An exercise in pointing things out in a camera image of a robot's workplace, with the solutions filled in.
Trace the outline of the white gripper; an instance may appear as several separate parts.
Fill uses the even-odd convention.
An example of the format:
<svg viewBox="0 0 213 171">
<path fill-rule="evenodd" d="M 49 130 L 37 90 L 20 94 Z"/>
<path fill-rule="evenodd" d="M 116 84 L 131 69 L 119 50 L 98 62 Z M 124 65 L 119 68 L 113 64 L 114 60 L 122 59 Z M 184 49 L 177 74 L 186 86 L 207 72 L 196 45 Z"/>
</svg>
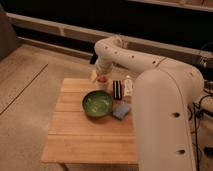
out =
<svg viewBox="0 0 213 171">
<path fill-rule="evenodd" d="M 107 82 L 107 77 L 104 75 L 107 75 L 109 73 L 110 67 L 96 64 L 95 68 L 96 68 L 96 73 L 91 74 L 91 82 L 95 83 L 97 81 L 98 76 L 100 76 L 100 82 Z"/>
</svg>

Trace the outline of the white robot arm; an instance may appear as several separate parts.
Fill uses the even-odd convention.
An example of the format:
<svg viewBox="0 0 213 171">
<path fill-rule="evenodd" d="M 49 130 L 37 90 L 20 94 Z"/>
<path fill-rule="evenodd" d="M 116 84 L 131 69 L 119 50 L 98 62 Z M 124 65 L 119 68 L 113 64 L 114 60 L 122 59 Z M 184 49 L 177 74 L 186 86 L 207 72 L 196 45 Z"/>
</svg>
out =
<svg viewBox="0 0 213 171">
<path fill-rule="evenodd" d="M 196 171 L 188 106 L 204 88 L 202 73 L 169 57 L 129 50 L 119 36 L 94 45 L 96 73 L 117 63 L 138 74 L 132 113 L 140 171 Z"/>
</svg>

